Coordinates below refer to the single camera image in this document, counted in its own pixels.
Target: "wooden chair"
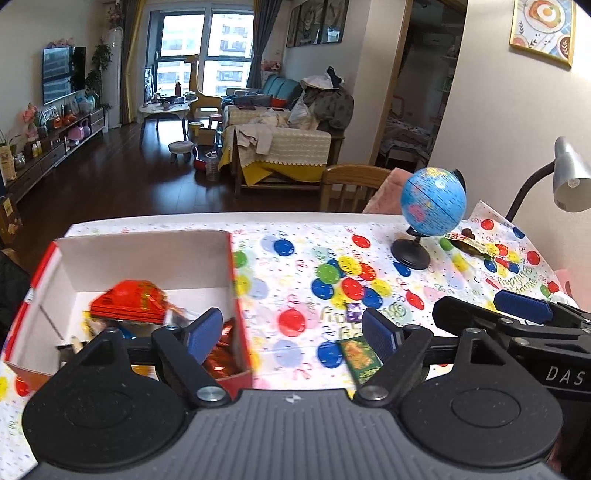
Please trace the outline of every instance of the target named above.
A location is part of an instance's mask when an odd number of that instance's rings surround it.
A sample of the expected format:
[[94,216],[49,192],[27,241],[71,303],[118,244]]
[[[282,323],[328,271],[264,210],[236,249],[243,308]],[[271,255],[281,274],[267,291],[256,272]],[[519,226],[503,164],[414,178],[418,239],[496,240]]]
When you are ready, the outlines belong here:
[[355,186],[351,212],[357,211],[357,205],[363,200],[365,205],[384,180],[390,175],[387,168],[372,167],[369,165],[333,165],[328,167],[322,175],[322,187],[320,190],[320,211],[328,212],[330,192],[333,185],[342,185],[339,196],[339,208],[342,212],[345,206],[345,199],[349,196],[350,190],[347,185]]

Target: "green card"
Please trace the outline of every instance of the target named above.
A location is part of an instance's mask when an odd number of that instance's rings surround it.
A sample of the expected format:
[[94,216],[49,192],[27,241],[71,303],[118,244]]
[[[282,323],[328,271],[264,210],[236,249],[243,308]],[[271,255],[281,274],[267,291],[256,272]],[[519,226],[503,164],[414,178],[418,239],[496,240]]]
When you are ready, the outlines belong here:
[[357,388],[363,385],[382,366],[378,356],[363,336],[337,340]]

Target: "open cardboard box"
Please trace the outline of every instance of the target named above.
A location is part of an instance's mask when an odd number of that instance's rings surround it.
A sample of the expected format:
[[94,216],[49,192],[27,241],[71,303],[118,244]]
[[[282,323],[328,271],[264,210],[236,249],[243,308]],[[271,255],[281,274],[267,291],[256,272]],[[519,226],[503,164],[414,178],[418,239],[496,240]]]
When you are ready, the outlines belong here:
[[53,242],[31,281],[5,348],[5,361],[33,390],[59,366],[58,345],[88,340],[83,312],[125,279],[148,280],[168,301],[202,314],[210,307],[234,317],[234,354],[241,373],[219,380],[235,397],[252,388],[252,370],[240,308],[233,291],[228,232],[138,232],[60,238]]

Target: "potted plant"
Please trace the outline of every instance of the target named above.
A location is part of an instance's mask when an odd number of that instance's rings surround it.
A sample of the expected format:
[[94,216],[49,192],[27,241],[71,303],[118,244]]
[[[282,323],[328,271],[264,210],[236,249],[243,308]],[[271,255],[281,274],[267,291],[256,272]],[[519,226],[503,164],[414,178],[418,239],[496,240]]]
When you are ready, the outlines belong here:
[[98,98],[96,106],[102,106],[105,110],[109,110],[111,106],[107,103],[99,102],[103,96],[103,72],[108,68],[109,63],[111,63],[112,56],[111,47],[101,40],[92,56],[92,70],[86,76],[86,87],[89,93],[95,99]]
[[21,135],[17,134],[17,135],[13,135],[13,136],[6,136],[4,135],[4,132],[0,129],[0,147],[4,147],[5,145],[8,145],[10,147],[10,151],[12,152],[12,155],[16,155],[17,153],[17,145],[16,143],[13,143],[17,138],[19,138]]

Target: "doorway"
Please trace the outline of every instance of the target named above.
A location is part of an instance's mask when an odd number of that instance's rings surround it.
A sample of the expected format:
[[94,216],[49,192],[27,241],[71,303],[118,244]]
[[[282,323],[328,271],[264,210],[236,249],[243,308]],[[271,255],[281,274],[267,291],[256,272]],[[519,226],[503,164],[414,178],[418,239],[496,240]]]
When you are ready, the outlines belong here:
[[373,161],[414,172],[428,165],[439,133],[460,53],[465,7],[414,0],[411,9]]

